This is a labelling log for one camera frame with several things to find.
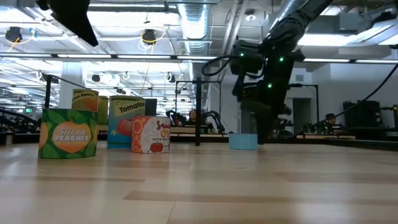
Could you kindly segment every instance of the blue block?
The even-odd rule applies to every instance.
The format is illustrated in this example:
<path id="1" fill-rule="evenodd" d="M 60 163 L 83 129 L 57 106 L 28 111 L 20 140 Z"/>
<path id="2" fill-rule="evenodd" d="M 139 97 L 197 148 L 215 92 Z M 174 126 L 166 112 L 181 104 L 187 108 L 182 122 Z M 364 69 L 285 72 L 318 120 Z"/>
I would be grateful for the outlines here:
<path id="1" fill-rule="evenodd" d="M 257 150 L 257 134 L 228 134 L 229 148 L 235 150 Z"/>

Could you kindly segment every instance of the person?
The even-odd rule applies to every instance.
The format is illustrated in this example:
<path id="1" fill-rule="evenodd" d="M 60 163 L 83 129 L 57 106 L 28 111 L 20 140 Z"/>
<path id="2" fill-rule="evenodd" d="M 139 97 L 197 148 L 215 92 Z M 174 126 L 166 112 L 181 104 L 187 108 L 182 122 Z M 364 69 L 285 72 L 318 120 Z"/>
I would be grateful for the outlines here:
<path id="1" fill-rule="evenodd" d="M 325 134 L 346 134 L 345 127 L 341 124 L 336 124 L 336 115 L 333 113 L 326 114 Z"/>
<path id="2" fill-rule="evenodd" d="M 196 125 L 197 123 L 197 111 L 191 110 L 189 111 L 189 120 L 186 123 L 186 125 Z M 211 133 L 214 134 L 216 133 L 216 130 L 214 129 L 214 126 L 211 122 L 206 122 L 206 121 L 200 121 L 201 125 L 207 125 L 208 129 L 211 130 Z"/>

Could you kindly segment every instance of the ceiling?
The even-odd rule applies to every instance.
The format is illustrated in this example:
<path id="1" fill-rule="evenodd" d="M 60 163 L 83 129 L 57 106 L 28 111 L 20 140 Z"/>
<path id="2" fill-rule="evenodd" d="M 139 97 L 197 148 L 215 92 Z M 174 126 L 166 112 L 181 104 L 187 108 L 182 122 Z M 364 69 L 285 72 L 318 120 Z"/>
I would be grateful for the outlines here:
<path id="1" fill-rule="evenodd" d="M 123 3 L 134 4 L 134 10 L 127 7 L 114 7 L 104 1 L 91 1 L 93 7 L 88 12 L 88 18 L 93 30 L 99 40 L 99 46 L 91 47 L 80 40 L 74 33 L 59 26 L 48 12 L 41 11 L 37 7 L 17 7 L 16 0 L 7 0 L 3 6 L 0 3 L 0 52 L 17 53 L 46 53 L 46 54 L 154 54 L 154 55 L 185 55 L 187 49 L 187 36 L 182 29 L 182 21 L 178 14 L 173 13 L 175 1 L 170 1 L 170 13 L 147 11 L 148 4 L 137 1 L 124 1 Z M 120 3 L 120 1 L 107 1 L 108 3 Z M 391 3 L 391 1 L 367 1 L 366 7 L 358 4 L 361 1 L 340 1 L 336 0 L 333 5 L 345 8 L 355 6 L 353 11 L 371 10 Z M 209 4 L 209 28 L 208 35 L 204 40 L 209 43 L 209 48 L 201 55 L 221 55 L 224 36 L 228 30 L 228 22 L 239 15 L 242 1 L 239 1 L 238 10 L 235 15 L 231 12 L 234 0 L 215 1 L 216 4 Z M 151 3 L 151 6 L 162 7 L 160 4 Z M 248 1 L 247 9 L 254 9 L 256 19 L 241 21 L 237 37 L 251 42 L 260 42 L 262 39 L 262 26 L 268 14 L 277 12 L 280 5 L 278 0 Z M 338 14 L 341 9 L 330 6 L 326 14 Z M 21 28 L 24 44 L 16 44 L 5 39 L 5 33 L 10 26 Z M 158 41 L 155 45 L 142 44 L 141 34 L 146 29 L 154 29 Z M 341 47 L 309 47 L 303 48 L 304 53 L 309 57 L 320 58 L 384 58 L 391 52 L 386 46 L 352 47 L 345 50 Z M 24 60 L 18 58 L 0 59 L 0 86 L 2 97 L 0 98 L 34 98 L 34 104 L 41 106 L 45 83 L 40 80 L 40 73 L 60 76 L 62 72 L 61 61 L 54 60 Z M 97 89 L 102 95 L 117 95 L 113 88 L 118 85 L 120 88 L 134 88 L 131 95 L 144 97 L 158 97 L 161 100 L 159 108 L 161 112 L 173 109 L 173 96 L 175 83 L 165 81 L 166 74 L 172 74 L 177 81 L 190 81 L 193 78 L 192 64 L 189 62 L 170 63 L 147 63 L 147 62 L 83 62 L 86 73 L 86 85 Z M 309 71 L 319 66 L 308 63 L 296 64 L 295 67 L 307 68 Z M 92 76 L 100 75 L 102 81 L 93 82 Z M 9 85 L 24 85 L 21 91 L 10 89 Z M 188 111 L 195 104 L 195 87 L 184 86 L 179 97 L 185 102 L 180 102 L 181 107 Z M 59 89 L 53 88 L 53 104 L 59 99 Z M 17 101 L 7 100 L 0 102 L 0 106 L 12 106 Z"/>

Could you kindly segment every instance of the wooden floor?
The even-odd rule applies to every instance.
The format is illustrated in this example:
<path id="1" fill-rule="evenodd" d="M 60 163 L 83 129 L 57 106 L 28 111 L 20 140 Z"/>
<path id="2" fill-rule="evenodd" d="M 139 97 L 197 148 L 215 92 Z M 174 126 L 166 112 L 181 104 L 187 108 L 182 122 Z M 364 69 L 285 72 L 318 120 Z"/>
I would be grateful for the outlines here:
<path id="1" fill-rule="evenodd" d="M 398 153 L 334 146 L 173 144 L 37 159 L 0 148 L 0 223 L 397 224 Z"/>

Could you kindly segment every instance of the pillar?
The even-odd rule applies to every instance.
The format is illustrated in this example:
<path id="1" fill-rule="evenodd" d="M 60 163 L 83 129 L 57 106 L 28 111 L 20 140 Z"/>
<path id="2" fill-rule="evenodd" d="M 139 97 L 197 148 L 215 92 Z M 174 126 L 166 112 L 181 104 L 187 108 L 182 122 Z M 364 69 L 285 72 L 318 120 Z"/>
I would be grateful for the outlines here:
<path id="1" fill-rule="evenodd" d="M 85 86 L 86 74 L 83 69 L 83 63 L 63 62 L 61 78 L 76 83 L 78 85 Z M 63 81 L 60 81 L 60 84 L 59 108 L 70 109 L 72 108 L 73 90 L 81 89 L 81 87 Z"/>

